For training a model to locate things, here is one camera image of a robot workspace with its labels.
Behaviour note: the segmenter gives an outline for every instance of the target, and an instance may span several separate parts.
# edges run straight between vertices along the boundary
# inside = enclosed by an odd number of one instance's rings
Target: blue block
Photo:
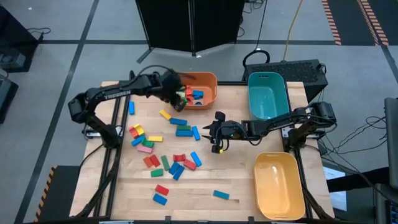
[[[135,113],[133,101],[130,101],[130,103],[129,103],[129,111],[130,111],[130,115],[133,115]]]
[[[174,175],[175,172],[177,171],[177,169],[180,167],[181,165],[178,164],[178,162],[174,162],[173,165],[171,166],[171,168],[169,169],[169,173],[171,175]]]
[[[189,130],[176,130],[175,135],[177,137],[192,137],[193,136],[193,131]]]
[[[184,170],[185,170],[185,168],[183,166],[180,166],[177,169],[176,173],[174,174],[173,179],[174,180],[178,180],[180,178],[181,174],[182,174],[182,171],[184,171]]]
[[[193,97],[198,96],[199,99],[200,99],[200,98],[203,98],[203,91],[194,90],[194,91],[192,92],[192,95],[193,95]]]
[[[170,118],[170,124],[187,125],[188,121],[177,118]]]
[[[200,161],[198,155],[195,152],[191,152],[191,156],[192,156],[193,161],[197,164],[197,166],[198,167],[201,166],[201,161]]]
[[[200,140],[200,134],[198,131],[198,128],[196,126],[192,127],[193,135],[195,137],[195,140]]]
[[[223,199],[226,199],[226,200],[229,199],[229,194],[224,193],[224,192],[220,192],[218,190],[214,190],[213,196],[216,196],[216,197],[219,197],[219,198],[223,198]]]
[[[161,204],[161,205],[166,205],[167,202],[167,198],[159,195],[159,194],[155,194],[154,195],[154,201]]]
[[[136,146],[136,145],[140,144],[144,139],[145,139],[144,135],[139,136],[134,141],[132,141],[131,144],[132,144],[132,146]]]

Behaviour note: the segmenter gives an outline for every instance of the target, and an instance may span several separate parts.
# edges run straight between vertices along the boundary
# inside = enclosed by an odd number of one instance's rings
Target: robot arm
[[[305,144],[305,138],[314,134],[318,128],[329,128],[336,124],[336,117],[331,104],[320,102],[312,103],[306,108],[297,108],[290,113],[277,116],[266,121],[225,121],[225,114],[216,112],[217,121],[204,127],[210,130],[210,136],[203,136],[213,144],[211,151],[222,153],[228,149],[229,140],[249,141],[257,146],[261,139],[271,131],[282,129],[293,124],[302,124],[301,127],[289,131],[289,147],[300,147]],[[223,140],[227,141],[226,149],[223,149]]]

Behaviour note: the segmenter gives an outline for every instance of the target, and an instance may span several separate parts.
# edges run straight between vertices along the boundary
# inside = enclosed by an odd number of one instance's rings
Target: yellow block
[[[149,136],[148,141],[162,142],[163,136]]]
[[[169,119],[171,118],[171,116],[170,116],[166,111],[160,110],[159,112],[160,112],[160,114],[161,114],[164,118],[166,118],[167,120],[169,120]]]
[[[142,128],[140,124],[134,125],[134,128],[136,129],[138,135],[144,134],[144,128]]]

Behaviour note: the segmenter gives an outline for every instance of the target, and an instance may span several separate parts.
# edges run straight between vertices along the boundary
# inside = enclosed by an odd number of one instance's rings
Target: green block
[[[162,159],[164,170],[168,171],[170,169],[170,166],[169,166],[169,162],[167,161],[167,157],[161,156],[160,158]]]
[[[189,131],[191,131],[191,126],[189,126],[189,125],[177,125],[177,130],[189,130]]]
[[[154,147],[154,142],[148,141],[147,139],[142,140],[142,145],[146,147]]]
[[[163,176],[163,169],[152,170],[150,172],[150,177],[160,177]]]

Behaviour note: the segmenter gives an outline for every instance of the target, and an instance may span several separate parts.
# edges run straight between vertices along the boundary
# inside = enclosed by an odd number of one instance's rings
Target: pink block
[[[145,147],[143,145],[138,145],[137,146],[137,150],[140,151],[140,152],[146,152],[146,153],[149,153],[149,154],[152,153],[152,148]]]

